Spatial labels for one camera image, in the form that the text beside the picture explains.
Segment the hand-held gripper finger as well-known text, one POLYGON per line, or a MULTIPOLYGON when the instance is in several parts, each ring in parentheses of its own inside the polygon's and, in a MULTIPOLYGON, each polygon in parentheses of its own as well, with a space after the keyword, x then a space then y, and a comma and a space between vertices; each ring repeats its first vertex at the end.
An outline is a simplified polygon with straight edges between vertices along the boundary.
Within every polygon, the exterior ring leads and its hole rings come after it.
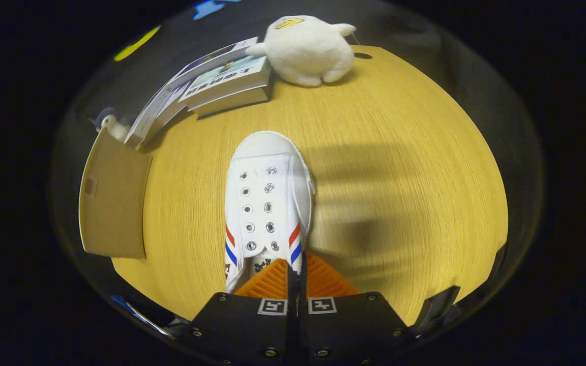
POLYGON ((189 347, 213 365, 283 365, 296 276, 273 260, 235 292, 218 292, 189 324, 189 347))
POLYGON ((380 292, 361 292, 306 252, 300 331, 310 365, 378 365, 410 342, 410 329, 380 292))

